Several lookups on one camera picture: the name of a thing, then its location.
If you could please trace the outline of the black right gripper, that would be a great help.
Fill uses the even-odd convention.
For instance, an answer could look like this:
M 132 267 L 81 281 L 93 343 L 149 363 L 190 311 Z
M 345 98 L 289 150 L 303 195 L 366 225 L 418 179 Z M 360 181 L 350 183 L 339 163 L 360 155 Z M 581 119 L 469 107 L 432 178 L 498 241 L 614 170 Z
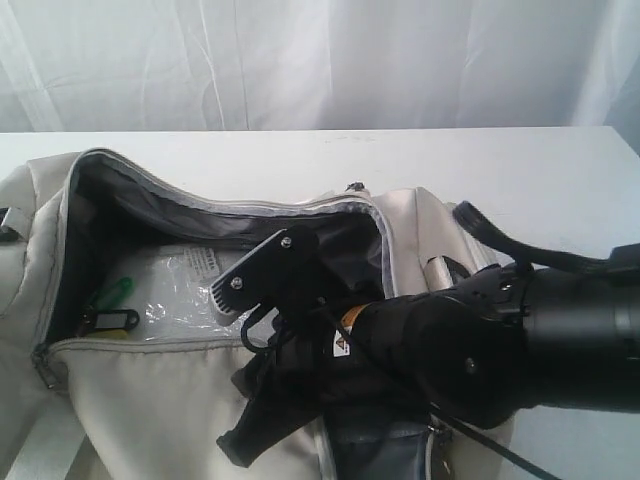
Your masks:
M 388 407 L 426 419 L 405 338 L 415 299 L 278 302 L 275 332 L 231 381 L 247 400 L 235 427 L 216 440 L 236 466 L 312 420 L 335 412 Z

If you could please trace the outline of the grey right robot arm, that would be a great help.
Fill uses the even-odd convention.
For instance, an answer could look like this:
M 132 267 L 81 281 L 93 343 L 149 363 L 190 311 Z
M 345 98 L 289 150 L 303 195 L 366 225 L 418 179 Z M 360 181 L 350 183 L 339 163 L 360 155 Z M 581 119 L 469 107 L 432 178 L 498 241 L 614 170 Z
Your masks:
M 215 304 L 274 313 L 274 335 L 233 376 L 247 406 L 218 444 L 236 465 L 326 414 L 389 407 L 469 436 L 538 405 L 639 408 L 639 248 L 606 259 L 532 247 L 471 203 L 453 211 L 473 238 L 512 258 L 432 293 L 385 299 L 348 286 L 316 233 L 280 230 L 212 288 Z

